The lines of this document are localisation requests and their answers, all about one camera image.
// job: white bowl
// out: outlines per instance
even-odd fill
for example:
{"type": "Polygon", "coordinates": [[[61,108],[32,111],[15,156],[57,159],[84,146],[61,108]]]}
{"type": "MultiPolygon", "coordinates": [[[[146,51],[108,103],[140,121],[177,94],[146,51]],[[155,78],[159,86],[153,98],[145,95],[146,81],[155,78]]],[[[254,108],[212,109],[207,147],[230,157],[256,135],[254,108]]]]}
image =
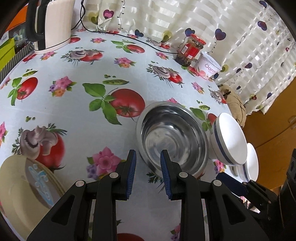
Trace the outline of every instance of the white bowl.
{"type": "Polygon", "coordinates": [[[259,174],[258,158],[255,148],[251,143],[247,144],[248,155],[247,161],[242,166],[237,166],[239,177],[245,181],[256,181],[259,174]]]}
{"type": "Polygon", "coordinates": [[[243,165],[247,159],[247,142],[237,121],[227,113],[221,113],[213,123],[210,136],[217,158],[229,166],[243,165]]]}

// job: orange box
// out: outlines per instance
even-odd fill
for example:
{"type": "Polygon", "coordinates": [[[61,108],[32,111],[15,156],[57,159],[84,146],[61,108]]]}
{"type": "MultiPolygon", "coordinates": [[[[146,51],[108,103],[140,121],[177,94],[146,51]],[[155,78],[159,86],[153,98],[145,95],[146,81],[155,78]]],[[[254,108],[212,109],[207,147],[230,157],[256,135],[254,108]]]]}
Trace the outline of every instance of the orange box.
{"type": "Polygon", "coordinates": [[[14,27],[20,25],[21,23],[26,21],[26,15],[27,15],[27,8],[28,5],[24,6],[18,14],[15,16],[15,18],[12,20],[12,22],[9,24],[6,31],[13,29],[14,27]]]}

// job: curtain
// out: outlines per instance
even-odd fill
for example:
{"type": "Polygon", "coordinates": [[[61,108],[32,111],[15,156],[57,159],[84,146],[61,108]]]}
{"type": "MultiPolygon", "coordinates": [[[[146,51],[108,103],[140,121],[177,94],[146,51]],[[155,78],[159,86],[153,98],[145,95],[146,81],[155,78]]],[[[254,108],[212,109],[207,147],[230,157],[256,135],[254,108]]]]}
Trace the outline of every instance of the curtain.
{"type": "Polygon", "coordinates": [[[163,42],[171,51],[195,33],[222,66],[215,82],[230,85],[248,114],[266,113],[295,77],[295,40],[265,1],[87,0],[84,5],[87,29],[121,31],[152,45],[163,42]]]}

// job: pink heart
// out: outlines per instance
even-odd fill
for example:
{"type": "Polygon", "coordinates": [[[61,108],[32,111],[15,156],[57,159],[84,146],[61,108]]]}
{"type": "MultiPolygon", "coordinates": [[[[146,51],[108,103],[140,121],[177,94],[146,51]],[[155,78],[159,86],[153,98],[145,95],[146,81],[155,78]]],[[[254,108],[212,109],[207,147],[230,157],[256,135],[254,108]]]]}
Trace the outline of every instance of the pink heart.
{"type": "Polygon", "coordinates": [[[106,9],[103,12],[103,16],[105,19],[111,18],[114,15],[114,11],[109,11],[108,9],[106,9]]]}

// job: power cord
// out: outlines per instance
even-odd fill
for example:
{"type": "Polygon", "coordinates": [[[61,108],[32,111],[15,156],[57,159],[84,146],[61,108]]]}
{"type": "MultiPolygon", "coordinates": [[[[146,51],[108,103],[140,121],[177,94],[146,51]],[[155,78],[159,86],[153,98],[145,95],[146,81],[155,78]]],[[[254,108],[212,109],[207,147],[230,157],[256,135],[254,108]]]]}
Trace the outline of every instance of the power cord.
{"type": "Polygon", "coordinates": [[[136,40],[136,41],[141,42],[141,43],[143,43],[143,44],[146,44],[146,45],[150,46],[151,48],[153,48],[153,49],[155,49],[155,50],[157,50],[157,51],[159,51],[159,52],[163,52],[163,53],[166,53],[166,54],[178,54],[178,53],[170,53],[170,52],[166,52],[166,51],[163,51],[163,50],[157,49],[157,48],[151,46],[150,44],[148,44],[148,43],[146,43],[146,42],[143,42],[143,41],[141,41],[141,40],[134,39],[134,38],[131,38],[131,37],[128,37],[128,36],[124,36],[124,35],[122,35],[122,34],[109,33],[109,32],[106,32],[106,31],[99,31],[99,30],[97,30],[97,31],[92,31],[92,30],[87,29],[87,28],[84,26],[83,21],[82,21],[83,17],[85,16],[85,12],[86,12],[86,9],[85,9],[85,6],[83,5],[83,3],[84,3],[84,0],[81,0],[80,19],[79,19],[79,21],[77,22],[77,24],[76,24],[71,30],[73,30],[74,28],[76,28],[76,27],[78,26],[78,24],[81,22],[83,28],[84,28],[86,31],[91,32],[91,33],[105,33],[105,34],[113,34],[113,35],[115,34],[115,35],[119,35],[119,36],[122,36],[122,37],[125,37],[125,38],[129,38],[129,39],[132,39],[132,40],[136,40]]]}

